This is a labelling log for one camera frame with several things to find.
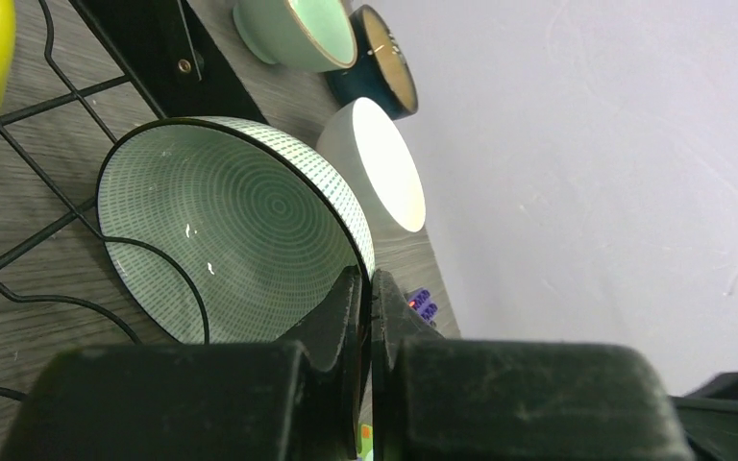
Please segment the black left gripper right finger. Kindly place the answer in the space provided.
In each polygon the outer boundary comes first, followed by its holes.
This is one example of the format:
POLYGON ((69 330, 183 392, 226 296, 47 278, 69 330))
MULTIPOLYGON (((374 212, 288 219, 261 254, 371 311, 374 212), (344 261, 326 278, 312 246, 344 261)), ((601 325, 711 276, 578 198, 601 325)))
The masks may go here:
POLYGON ((379 460, 690 460, 651 364, 619 345, 447 339, 372 279, 379 460))

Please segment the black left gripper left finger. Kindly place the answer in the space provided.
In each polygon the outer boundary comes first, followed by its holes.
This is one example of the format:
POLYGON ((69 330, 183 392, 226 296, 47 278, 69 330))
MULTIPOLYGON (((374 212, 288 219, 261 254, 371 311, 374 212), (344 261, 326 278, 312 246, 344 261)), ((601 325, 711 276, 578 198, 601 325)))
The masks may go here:
POLYGON ((0 458, 353 459, 362 295, 351 266, 272 342, 60 353, 21 403, 0 458))

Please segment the mint textured bowl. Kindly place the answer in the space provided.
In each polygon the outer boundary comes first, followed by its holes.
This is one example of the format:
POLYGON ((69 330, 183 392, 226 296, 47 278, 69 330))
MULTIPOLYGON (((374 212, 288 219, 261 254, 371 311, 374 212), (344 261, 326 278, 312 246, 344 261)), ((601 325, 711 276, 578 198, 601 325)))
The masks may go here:
POLYGON ((116 273, 174 340, 272 341, 376 260, 352 188, 314 149, 224 116, 137 127, 107 154, 97 219, 116 273))

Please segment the white ribbed bowl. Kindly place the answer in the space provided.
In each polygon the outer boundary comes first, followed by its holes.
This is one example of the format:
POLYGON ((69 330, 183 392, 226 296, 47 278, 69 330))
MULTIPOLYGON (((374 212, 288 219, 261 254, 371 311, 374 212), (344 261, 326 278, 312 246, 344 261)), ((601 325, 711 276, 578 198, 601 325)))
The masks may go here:
POLYGON ((315 150, 355 193, 369 224, 418 232, 425 226, 423 185, 406 142, 387 113, 359 97, 339 109, 315 150))

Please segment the dark blue glazed bowl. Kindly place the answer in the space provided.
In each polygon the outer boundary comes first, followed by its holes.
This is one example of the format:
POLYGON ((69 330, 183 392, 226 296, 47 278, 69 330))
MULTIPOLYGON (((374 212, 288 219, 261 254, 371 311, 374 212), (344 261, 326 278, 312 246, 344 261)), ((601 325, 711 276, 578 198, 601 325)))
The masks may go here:
POLYGON ((393 120, 415 114, 419 99, 406 57, 381 15, 365 4, 350 15, 357 41, 357 60, 345 70, 324 74, 338 105, 365 97, 393 120))

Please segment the celadon bowl with flower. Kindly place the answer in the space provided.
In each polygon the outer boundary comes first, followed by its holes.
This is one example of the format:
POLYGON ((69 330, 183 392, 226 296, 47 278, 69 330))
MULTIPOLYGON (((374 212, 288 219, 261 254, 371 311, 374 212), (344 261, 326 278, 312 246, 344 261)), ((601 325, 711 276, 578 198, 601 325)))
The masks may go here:
POLYGON ((262 62, 324 73, 352 67, 357 40, 349 15, 336 0, 241 0, 234 25, 262 62))

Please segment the black wire dish rack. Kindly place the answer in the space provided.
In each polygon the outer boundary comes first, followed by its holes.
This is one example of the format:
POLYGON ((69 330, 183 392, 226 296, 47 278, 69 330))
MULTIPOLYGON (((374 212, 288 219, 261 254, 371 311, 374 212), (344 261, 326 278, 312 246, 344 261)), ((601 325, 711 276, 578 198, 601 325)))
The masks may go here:
POLYGON ((165 335, 136 307, 94 235, 89 201, 115 138, 152 119, 129 83, 100 88, 0 131, 0 387, 28 391, 58 352, 165 335))

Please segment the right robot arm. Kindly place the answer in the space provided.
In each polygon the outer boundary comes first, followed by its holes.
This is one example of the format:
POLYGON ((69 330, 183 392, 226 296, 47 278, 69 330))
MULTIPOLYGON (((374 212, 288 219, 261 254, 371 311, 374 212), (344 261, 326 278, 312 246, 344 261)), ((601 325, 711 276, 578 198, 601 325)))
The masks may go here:
POLYGON ((738 460, 738 371, 671 401, 697 460, 738 460))

